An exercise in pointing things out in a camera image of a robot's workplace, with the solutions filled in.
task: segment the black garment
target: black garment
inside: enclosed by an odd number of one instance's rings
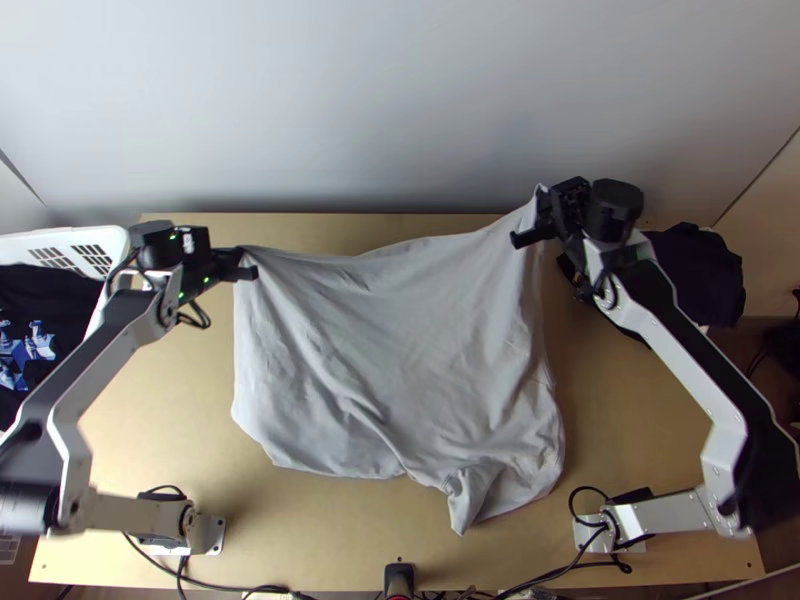
[[[83,341],[102,286],[63,269],[0,266],[0,430]]]
[[[699,325],[736,324],[745,301],[742,258],[728,250],[721,235],[692,223],[644,234],[690,319]]]

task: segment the white panel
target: white panel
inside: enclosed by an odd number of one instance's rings
[[[501,210],[582,174],[712,222],[800,123],[792,0],[0,8],[0,140],[57,207]]]

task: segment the tabletop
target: tabletop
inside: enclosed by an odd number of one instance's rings
[[[151,214],[205,225],[215,247],[257,244],[355,255],[427,235],[471,231],[497,215]],[[303,591],[377,590],[383,567],[415,563],[420,589],[501,589],[568,563],[575,554],[567,496],[579,485],[609,495],[655,493],[702,480],[709,421],[660,360],[573,299],[548,247],[543,266],[545,344],[566,430],[566,465],[551,494],[512,513],[450,529],[445,496],[407,477],[337,479],[274,467],[230,418],[233,391],[231,286],[200,304],[205,331],[178,327],[139,350],[90,407],[81,427],[92,447],[92,480],[132,495],[173,483],[198,508],[228,519],[223,552],[191,560],[214,583],[281,583]],[[597,508],[590,494],[579,511]],[[553,587],[659,585],[764,573],[754,538],[663,535],[614,568],[574,571]],[[42,539],[30,579],[83,585],[161,587],[174,579],[148,565],[119,533]]]

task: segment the black cable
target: black cable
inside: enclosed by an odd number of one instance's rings
[[[534,586],[540,585],[542,583],[546,583],[548,581],[553,581],[554,579],[558,579],[563,575],[566,575],[569,571],[573,569],[588,569],[589,567],[617,567],[620,571],[625,573],[626,575],[633,571],[633,568],[627,564],[622,562],[616,554],[611,554],[611,560],[607,561],[597,561],[597,562],[590,562],[590,563],[583,563],[578,564],[578,562],[583,558],[583,555],[586,553],[586,549],[592,544],[592,542],[597,539],[600,535],[602,535],[605,531],[608,530],[608,524],[603,523],[603,527],[600,527],[595,531],[588,540],[586,540],[585,544],[582,544],[580,550],[575,555],[575,558],[572,559],[568,565],[563,567],[559,567],[557,569],[553,569],[552,571],[548,571],[547,573],[543,573],[534,579],[530,579],[524,583],[520,583],[515,585],[512,588],[505,590],[504,592],[498,594],[494,597],[494,600],[506,600],[506,598],[510,598],[511,596],[518,594],[520,592],[524,592],[527,589],[530,589]]]
[[[64,600],[67,596],[69,596],[70,592],[75,589],[74,585],[68,585],[63,590],[58,593],[56,596],[56,600]]]
[[[794,323],[797,321],[798,318],[800,318],[800,293],[795,294],[795,292],[792,292],[792,295],[794,296],[794,299],[797,301],[797,310],[794,311],[794,317],[792,317],[790,323]],[[750,379],[753,376],[753,373],[756,372],[758,365],[760,365],[767,356],[769,356],[769,350],[767,350],[767,343],[766,341],[762,341],[755,355],[748,363],[747,368],[744,370],[745,377]]]
[[[167,485],[157,485],[156,487],[150,488],[149,490],[145,490],[142,493],[143,494],[152,494],[153,492],[160,492],[161,490],[172,490],[176,494],[179,494],[179,495],[183,496],[184,498],[186,498],[186,494],[184,493],[184,491],[181,488],[179,488],[177,485],[173,485],[171,483],[168,483]]]
[[[606,521],[591,522],[591,521],[584,521],[583,519],[578,517],[574,507],[575,497],[579,493],[586,491],[599,494],[600,496],[603,497],[603,500],[605,502],[611,501],[611,498],[608,496],[608,494],[606,494],[603,490],[591,485],[582,485],[572,490],[572,492],[570,492],[569,498],[567,499],[567,506],[569,507],[569,512],[572,515],[572,518],[582,525],[597,530],[589,537],[589,539],[586,541],[585,544],[579,546],[578,553],[575,555],[575,558],[572,559],[572,562],[563,567],[559,567],[557,569],[553,569],[552,571],[548,571],[547,573],[542,573],[541,575],[535,577],[534,579],[530,579],[524,583],[515,585],[514,587],[505,590],[504,592],[498,594],[497,596],[493,596],[493,600],[505,600],[506,598],[509,598],[515,594],[518,594],[519,592],[523,592],[539,584],[546,583],[548,581],[553,581],[554,579],[558,579],[559,577],[566,575],[569,571],[572,571],[574,569],[588,569],[590,567],[617,567],[620,571],[622,571],[626,575],[633,572],[633,567],[631,567],[627,563],[622,562],[617,556],[617,554],[614,552],[610,554],[611,557],[610,560],[593,561],[593,562],[578,564],[581,558],[583,558],[583,555],[586,553],[586,549],[592,544],[592,542],[595,539],[597,539],[600,535],[610,530],[610,526]],[[617,523],[617,520],[614,518],[614,515],[611,513],[611,511],[604,509],[601,512],[608,518],[608,521],[610,521],[611,524],[614,526],[614,549],[616,550],[617,544],[620,539],[619,523]]]
[[[211,317],[208,316],[208,313],[204,311],[197,302],[194,300],[189,301],[189,306],[192,307],[194,310],[197,319],[192,317],[191,315],[187,315],[186,313],[178,313],[178,321],[181,323],[185,323],[186,325],[191,325],[192,327],[196,327],[197,329],[208,329],[211,327]]]
[[[189,562],[188,556],[181,556],[180,561],[178,561],[178,570],[175,573],[175,587],[178,590],[178,598],[181,600],[186,600],[186,594],[183,593],[183,585],[181,585],[181,579],[183,578],[183,571],[186,569],[186,564]]]
[[[130,544],[131,548],[133,548],[137,552],[137,554],[139,554],[139,556],[144,558],[147,562],[149,562],[151,565],[153,565],[156,569],[158,569],[162,573],[166,573],[166,574],[168,574],[168,575],[170,575],[172,577],[176,577],[176,578],[178,577],[178,572],[177,571],[173,571],[169,567],[162,565],[157,560],[154,560],[144,550],[139,548],[139,546],[136,544],[136,542],[133,541],[131,536],[129,536],[124,531],[122,532],[122,537],[125,538],[125,541],[127,541],[128,544]],[[316,600],[316,598],[314,598],[313,596],[309,596],[309,595],[303,594],[301,592],[293,592],[288,587],[283,586],[283,585],[267,584],[267,585],[259,585],[259,586],[254,587],[254,588],[237,587],[237,586],[230,586],[230,585],[218,585],[218,584],[214,584],[214,583],[207,583],[205,581],[201,581],[199,579],[195,579],[194,577],[189,577],[188,575],[186,575],[184,573],[181,573],[180,580],[183,583],[190,583],[192,585],[195,585],[197,587],[201,587],[201,588],[204,588],[204,589],[207,589],[207,590],[215,590],[217,592],[244,593],[244,594],[246,594],[246,596],[244,598],[247,598],[248,596],[250,596],[250,595],[252,595],[252,594],[254,594],[256,592],[266,592],[266,593],[272,593],[272,594],[292,594],[293,596],[295,596],[299,600]]]
[[[106,297],[111,298],[111,285],[114,283],[114,280],[117,278],[117,275],[119,275],[120,271],[123,271],[127,269],[129,266],[131,266],[131,263],[136,258],[138,253],[139,253],[138,248],[134,248],[133,250],[131,250],[128,256],[123,258],[122,262],[120,262],[116,267],[111,269],[108,275],[106,275],[106,283],[105,283]]]
[[[767,358],[767,356],[769,356],[769,352],[767,350],[764,350],[760,354],[756,354],[753,357],[753,360],[750,361],[750,365],[747,367],[747,370],[744,373],[748,379],[750,379],[753,376],[753,373],[756,372],[758,365],[760,365],[764,361],[764,359]]]
[[[578,517],[577,513],[575,512],[575,507],[573,506],[573,502],[575,502],[575,496],[580,494],[581,492],[594,492],[596,494],[600,494],[603,499],[608,502],[611,498],[601,489],[594,487],[593,485],[581,485],[576,487],[572,492],[570,492],[569,498],[567,498],[567,506],[569,507],[569,514],[572,515],[572,518],[575,519],[581,525],[586,525],[586,527],[608,527],[608,524],[605,521],[584,521],[580,517]]]

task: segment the gray fabric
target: gray fabric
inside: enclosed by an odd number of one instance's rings
[[[535,321],[530,204],[480,231],[357,257],[248,247],[232,415],[280,467],[447,495],[452,528],[547,494],[564,434]]]

